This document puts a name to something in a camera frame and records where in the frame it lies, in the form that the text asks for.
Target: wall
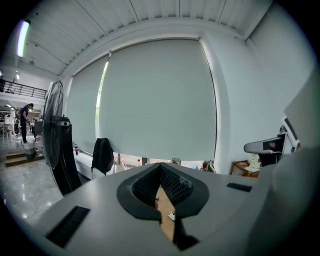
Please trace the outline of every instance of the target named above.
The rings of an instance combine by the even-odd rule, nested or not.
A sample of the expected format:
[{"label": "wall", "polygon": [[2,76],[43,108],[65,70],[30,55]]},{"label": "wall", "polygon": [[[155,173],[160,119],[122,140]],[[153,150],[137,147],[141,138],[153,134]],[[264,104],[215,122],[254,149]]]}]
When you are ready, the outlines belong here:
[{"label": "wall", "polygon": [[26,73],[21,73],[20,79],[19,80],[15,79],[15,82],[25,86],[35,87],[35,88],[47,91],[49,89],[51,80],[45,79],[45,78],[39,78],[34,75],[30,75]]},{"label": "wall", "polygon": [[247,43],[271,91],[272,123],[279,127],[284,109],[306,83],[317,57],[294,19],[275,3]]},{"label": "wall", "polygon": [[269,126],[273,114],[269,107],[271,93],[253,54],[244,43],[210,33],[203,39],[213,58],[211,66],[220,112],[217,147],[221,148],[216,151],[227,151],[216,157],[215,168],[228,174],[232,161],[248,159],[249,154],[244,152],[246,143],[277,134],[277,130]]},{"label": "wall", "polygon": [[278,125],[270,125],[272,108],[271,93],[268,84],[259,69],[253,53],[237,34],[228,30],[226,33],[213,22],[190,19],[144,21],[119,29],[101,39],[96,47],[83,51],[66,68],[64,79],[70,78],[92,60],[110,50],[132,43],[156,38],[198,38],[210,64],[217,96],[217,142],[215,150],[215,168],[218,173],[228,174],[233,160],[248,158],[244,144],[273,137]]}]

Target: ceiling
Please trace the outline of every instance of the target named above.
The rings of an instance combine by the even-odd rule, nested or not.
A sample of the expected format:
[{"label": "ceiling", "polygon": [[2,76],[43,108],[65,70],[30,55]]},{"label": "ceiling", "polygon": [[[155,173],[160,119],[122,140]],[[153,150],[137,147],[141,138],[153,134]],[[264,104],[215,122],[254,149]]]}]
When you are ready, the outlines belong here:
[{"label": "ceiling", "polygon": [[[219,23],[248,38],[272,0],[44,0],[31,21],[22,62],[60,75],[88,46],[145,20],[187,17]],[[19,25],[4,58],[16,58]]]}]

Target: tiled floor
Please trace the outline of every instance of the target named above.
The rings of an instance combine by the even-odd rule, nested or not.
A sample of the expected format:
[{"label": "tiled floor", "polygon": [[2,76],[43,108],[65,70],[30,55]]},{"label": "tiled floor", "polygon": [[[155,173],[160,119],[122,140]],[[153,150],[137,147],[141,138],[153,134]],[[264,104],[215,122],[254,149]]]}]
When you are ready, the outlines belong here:
[{"label": "tiled floor", "polygon": [[23,152],[21,136],[0,136],[0,193],[5,205],[33,225],[39,216],[63,198],[44,160],[5,167],[6,155]]}]

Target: railing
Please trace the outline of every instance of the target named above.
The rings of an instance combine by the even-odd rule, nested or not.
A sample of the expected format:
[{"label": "railing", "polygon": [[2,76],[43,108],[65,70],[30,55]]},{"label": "railing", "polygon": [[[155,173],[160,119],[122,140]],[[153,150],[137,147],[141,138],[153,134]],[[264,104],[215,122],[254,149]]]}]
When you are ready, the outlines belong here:
[{"label": "railing", "polygon": [[29,96],[38,99],[45,99],[47,95],[47,90],[38,89],[24,84],[9,81],[5,81],[5,85],[0,85],[0,92]]}]

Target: fan guard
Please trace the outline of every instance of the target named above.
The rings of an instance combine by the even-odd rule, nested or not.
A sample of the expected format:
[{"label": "fan guard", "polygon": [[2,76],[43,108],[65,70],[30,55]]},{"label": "fan guard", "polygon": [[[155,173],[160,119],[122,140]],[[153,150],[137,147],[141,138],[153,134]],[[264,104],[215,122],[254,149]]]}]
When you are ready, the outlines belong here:
[{"label": "fan guard", "polygon": [[47,164],[52,169],[57,166],[60,156],[63,91],[61,81],[55,82],[48,92],[43,108],[43,152]]}]

